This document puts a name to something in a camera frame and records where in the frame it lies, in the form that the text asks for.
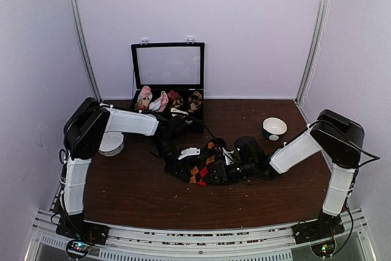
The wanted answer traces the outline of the beige brown argyle sock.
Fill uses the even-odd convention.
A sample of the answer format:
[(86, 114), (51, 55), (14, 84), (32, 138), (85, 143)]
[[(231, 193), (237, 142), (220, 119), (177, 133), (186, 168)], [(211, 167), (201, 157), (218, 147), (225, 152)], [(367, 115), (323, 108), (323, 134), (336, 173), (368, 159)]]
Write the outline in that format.
[(188, 111), (191, 113), (196, 113), (200, 110), (203, 102), (202, 94), (199, 91), (194, 91), (188, 98)]

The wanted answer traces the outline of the red orange argyle sock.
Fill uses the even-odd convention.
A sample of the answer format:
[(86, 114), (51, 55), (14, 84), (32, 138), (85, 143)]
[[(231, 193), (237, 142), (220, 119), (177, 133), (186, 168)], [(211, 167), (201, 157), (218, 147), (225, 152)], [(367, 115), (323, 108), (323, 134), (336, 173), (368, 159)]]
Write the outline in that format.
[(189, 164), (189, 183), (200, 186), (227, 184), (224, 155), (226, 146), (222, 138), (212, 139), (200, 150), (200, 158), (192, 156), (194, 161)]

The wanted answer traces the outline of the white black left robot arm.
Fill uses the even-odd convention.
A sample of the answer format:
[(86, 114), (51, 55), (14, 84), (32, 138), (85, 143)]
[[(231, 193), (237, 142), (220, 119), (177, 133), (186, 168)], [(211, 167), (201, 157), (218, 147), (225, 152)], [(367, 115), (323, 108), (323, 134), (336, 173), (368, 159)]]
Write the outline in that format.
[(174, 139), (186, 128), (184, 114), (166, 116), (150, 110), (126, 110), (86, 98), (64, 126), (66, 175), (62, 208), (71, 215), (64, 221), (64, 229), (75, 239), (88, 233), (88, 226), (77, 216), (84, 211), (84, 190), (87, 171), (92, 159), (100, 153), (115, 156), (124, 147), (126, 133), (153, 138), (153, 144), (168, 166), (199, 156), (201, 149), (190, 147), (179, 151)]

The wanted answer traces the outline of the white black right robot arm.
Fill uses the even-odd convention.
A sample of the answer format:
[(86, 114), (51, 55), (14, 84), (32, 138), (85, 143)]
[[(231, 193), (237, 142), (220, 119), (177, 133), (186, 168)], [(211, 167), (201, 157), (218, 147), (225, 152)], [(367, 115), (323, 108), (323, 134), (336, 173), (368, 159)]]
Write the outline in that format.
[(364, 128), (359, 123), (325, 109), (302, 133), (270, 155), (253, 136), (241, 136), (234, 141), (238, 158), (218, 147), (216, 162), (212, 163), (206, 182), (228, 185), (252, 175), (262, 180), (275, 180), (310, 158), (325, 155), (332, 162), (331, 178), (321, 207), (323, 216), (313, 224), (313, 232), (324, 238), (336, 228), (335, 217), (341, 213), (345, 200), (353, 191), (364, 152), (364, 137)]

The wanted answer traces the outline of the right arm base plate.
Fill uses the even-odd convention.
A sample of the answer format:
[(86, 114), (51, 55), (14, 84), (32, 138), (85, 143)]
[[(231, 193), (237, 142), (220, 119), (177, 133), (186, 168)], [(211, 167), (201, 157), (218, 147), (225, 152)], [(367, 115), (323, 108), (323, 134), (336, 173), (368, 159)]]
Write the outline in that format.
[(319, 214), (313, 221), (300, 221), (292, 226), (296, 244), (313, 242), (324, 238), (330, 238), (335, 234), (345, 231), (340, 216)]

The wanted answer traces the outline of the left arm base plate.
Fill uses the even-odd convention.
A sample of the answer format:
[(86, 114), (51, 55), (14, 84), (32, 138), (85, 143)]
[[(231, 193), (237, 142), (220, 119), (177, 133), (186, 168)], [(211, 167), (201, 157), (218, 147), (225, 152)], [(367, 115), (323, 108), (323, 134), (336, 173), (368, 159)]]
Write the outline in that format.
[(56, 233), (67, 238), (81, 240), (85, 243), (105, 245), (109, 234), (109, 227), (102, 224), (86, 222), (84, 212), (71, 215), (63, 208), (58, 209), (60, 220)]

